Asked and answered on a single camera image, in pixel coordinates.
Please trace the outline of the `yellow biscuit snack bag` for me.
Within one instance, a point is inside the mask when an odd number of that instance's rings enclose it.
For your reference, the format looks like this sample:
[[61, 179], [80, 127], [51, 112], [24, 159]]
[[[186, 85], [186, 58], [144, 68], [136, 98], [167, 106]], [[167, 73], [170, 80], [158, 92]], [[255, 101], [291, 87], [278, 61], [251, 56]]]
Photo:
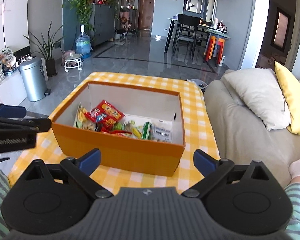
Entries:
[[79, 103], [77, 112], [74, 119], [74, 128], [83, 129], [87, 131], [96, 131], [96, 124], [85, 116], [85, 113], [89, 113], [81, 103]]

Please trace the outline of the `red Mimi snack bag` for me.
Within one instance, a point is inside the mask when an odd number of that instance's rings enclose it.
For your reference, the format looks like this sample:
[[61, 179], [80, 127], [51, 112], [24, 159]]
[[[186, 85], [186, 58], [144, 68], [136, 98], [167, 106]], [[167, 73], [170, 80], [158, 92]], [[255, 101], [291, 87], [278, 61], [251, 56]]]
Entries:
[[110, 134], [110, 135], [119, 136], [119, 137], [130, 137], [132, 135], [132, 132], [124, 131], [124, 130], [109, 131], [107, 129], [101, 129], [101, 132], [104, 134]]

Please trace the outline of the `red cartoon noodle snack bag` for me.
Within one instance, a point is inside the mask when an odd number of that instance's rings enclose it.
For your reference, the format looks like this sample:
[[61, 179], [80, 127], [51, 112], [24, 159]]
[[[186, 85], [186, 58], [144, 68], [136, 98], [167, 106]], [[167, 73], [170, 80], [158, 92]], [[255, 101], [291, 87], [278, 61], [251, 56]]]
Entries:
[[110, 132], [114, 125], [125, 117], [125, 114], [119, 111], [111, 103], [106, 100], [102, 100], [91, 111], [84, 113], [84, 116], [100, 126], [100, 131]]

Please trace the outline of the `white snack packet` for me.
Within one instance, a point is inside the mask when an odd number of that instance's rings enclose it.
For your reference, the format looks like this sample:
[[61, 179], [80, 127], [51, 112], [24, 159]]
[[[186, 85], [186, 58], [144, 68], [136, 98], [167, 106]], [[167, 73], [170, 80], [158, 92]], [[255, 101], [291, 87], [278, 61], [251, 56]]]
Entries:
[[151, 139], [157, 142], [172, 142], [172, 122], [164, 120], [153, 121]]

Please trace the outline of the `green stick snack pack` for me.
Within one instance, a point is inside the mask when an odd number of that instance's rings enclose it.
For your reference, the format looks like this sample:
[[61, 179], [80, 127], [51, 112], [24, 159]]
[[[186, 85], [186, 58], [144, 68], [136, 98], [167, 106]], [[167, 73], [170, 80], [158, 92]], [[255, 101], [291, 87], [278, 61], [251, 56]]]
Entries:
[[152, 123], [146, 122], [143, 125], [142, 133], [141, 133], [141, 139], [142, 140], [151, 140], [152, 136]]

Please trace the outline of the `beige sofa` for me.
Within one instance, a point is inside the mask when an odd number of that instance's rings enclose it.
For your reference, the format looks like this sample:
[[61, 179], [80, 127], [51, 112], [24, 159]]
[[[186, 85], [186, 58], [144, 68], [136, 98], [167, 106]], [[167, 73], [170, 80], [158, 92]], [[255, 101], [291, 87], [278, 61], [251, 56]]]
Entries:
[[204, 93], [206, 111], [219, 155], [236, 164], [261, 160], [282, 187], [291, 176], [290, 164], [300, 159], [300, 135], [288, 129], [268, 131], [224, 77], [212, 81]]

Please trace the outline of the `potted long-leaf plant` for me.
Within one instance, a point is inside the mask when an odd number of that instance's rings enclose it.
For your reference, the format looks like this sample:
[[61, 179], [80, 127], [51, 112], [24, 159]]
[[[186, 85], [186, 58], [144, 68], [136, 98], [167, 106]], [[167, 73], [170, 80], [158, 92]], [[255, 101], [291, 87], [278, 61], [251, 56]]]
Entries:
[[45, 39], [43, 33], [41, 33], [41, 39], [37, 38], [32, 32], [29, 32], [29, 37], [24, 35], [24, 37], [30, 42], [30, 44], [34, 44], [37, 47], [38, 50], [35, 51], [35, 53], [38, 53], [43, 57], [48, 77], [53, 77], [58, 74], [56, 70], [55, 59], [53, 57], [53, 50], [55, 49], [55, 46], [57, 44], [61, 44], [61, 41], [63, 39], [63, 37], [55, 39], [56, 35], [59, 33], [63, 26], [61, 25], [55, 32], [52, 32], [52, 23], [53, 21], [50, 22], [49, 28], [47, 30], [47, 39]]

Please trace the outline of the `small waste basket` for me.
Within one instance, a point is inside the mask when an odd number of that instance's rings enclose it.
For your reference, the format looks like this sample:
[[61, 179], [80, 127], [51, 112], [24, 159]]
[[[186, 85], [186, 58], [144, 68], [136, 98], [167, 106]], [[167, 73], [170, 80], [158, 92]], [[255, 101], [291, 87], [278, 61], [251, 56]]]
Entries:
[[204, 92], [205, 89], [208, 87], [208, 84], [200, 79], [190, 79], [187, 80], [188, 82], [194, 83], [195, 85], [197, 85], [197, 87]]

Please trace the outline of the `striped pyjama leg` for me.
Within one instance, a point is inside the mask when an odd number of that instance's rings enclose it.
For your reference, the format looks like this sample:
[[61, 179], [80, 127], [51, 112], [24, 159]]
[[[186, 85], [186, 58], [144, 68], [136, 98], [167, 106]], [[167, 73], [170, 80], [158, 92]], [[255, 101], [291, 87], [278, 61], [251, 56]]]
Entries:
[[286, 234], [291, 239], [300, 239], [300, 182], [291, 182], [285, 193], [293, 206], [293, 213], [285, 229]]

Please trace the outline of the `orange cardboard box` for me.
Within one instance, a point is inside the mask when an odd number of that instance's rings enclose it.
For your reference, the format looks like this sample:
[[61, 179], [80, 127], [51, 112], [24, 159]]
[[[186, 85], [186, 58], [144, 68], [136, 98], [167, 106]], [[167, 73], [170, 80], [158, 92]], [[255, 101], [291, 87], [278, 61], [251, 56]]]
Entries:
[[65, 155], [79, 158], [97, 148], [107, 167], [170, 177], [185, 150], [179, 92], [87, 81], [51, 121]]

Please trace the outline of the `small white rolling stool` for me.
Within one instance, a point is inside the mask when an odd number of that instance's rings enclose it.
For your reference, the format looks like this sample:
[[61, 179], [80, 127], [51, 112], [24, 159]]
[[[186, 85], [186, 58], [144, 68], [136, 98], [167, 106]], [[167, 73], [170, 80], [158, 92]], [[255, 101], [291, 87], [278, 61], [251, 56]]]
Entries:
[[82, 55], [75, 53], [74, 50], [64, 52], [62, 61], [66, 73], [68, 73], [70, 69], [78, 69], [79, 71], [82, 70], [83, 67]]

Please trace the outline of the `blue water jug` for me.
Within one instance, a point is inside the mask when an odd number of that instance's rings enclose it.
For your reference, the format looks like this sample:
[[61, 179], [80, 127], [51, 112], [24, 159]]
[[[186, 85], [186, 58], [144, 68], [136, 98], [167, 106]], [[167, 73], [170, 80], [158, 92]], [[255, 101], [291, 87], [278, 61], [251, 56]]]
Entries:
[[80, 26], [80, 35], [76, 38], [76, 53], [81, 54], [82, 59], [91, 57], [91, 39], [90, 36], [85, 33], [84, 25]]

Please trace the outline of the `hanging green vine plant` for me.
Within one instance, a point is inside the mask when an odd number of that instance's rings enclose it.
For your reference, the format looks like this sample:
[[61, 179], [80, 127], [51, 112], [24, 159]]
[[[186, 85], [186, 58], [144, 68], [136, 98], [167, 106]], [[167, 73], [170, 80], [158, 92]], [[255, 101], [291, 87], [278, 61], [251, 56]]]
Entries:
[[114, 6], [115, 0], [67, 0], [70, 9], [75, 9], [80, 25], [94, 31], [95, 27], [90, 23], [93, 14], [93, 4]]

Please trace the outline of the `dining table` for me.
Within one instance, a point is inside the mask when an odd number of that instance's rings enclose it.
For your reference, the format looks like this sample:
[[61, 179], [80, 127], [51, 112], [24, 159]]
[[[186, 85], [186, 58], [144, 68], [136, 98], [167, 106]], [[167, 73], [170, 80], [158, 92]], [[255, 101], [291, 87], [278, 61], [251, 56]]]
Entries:
[[[170, 46], [170, 42], [171, 40], [173, 40], [173, 34], [175, 34], [175, 31], [177, 29], [178, 26], [178, 20], [176, 18], [168, 18], [168, 20], [170, 21], [170, 26], [168, 29], [168, 35], [166, 38], [166, 43], [165, 43], [165, 50], [164, 53], [167, 54], [169, 46]], [[209, 37], [211, 34], [217, 36], [217, 37], [222, 37], [225, 40], [229, 40], [231, 37], [228, 35], [227, 31], [222, 31], [204, 24], [200, 24], [198, 25], [198, 33], [209, 33]]]

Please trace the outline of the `black dining chair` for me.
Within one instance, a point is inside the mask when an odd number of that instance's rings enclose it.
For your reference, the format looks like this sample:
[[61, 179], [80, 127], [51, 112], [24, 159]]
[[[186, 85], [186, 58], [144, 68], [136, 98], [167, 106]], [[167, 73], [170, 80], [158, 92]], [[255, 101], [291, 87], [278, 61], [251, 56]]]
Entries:
[[184, 14], [178, 15], [178, 26], [173, 41], [172, 55], [175, 55], [179, 42], [184, 41], [191, 44], [191, 59], [194, 58], [194, 52], [197, 43], [197, 31], [200, 25], [200, 17], [194, 17]]

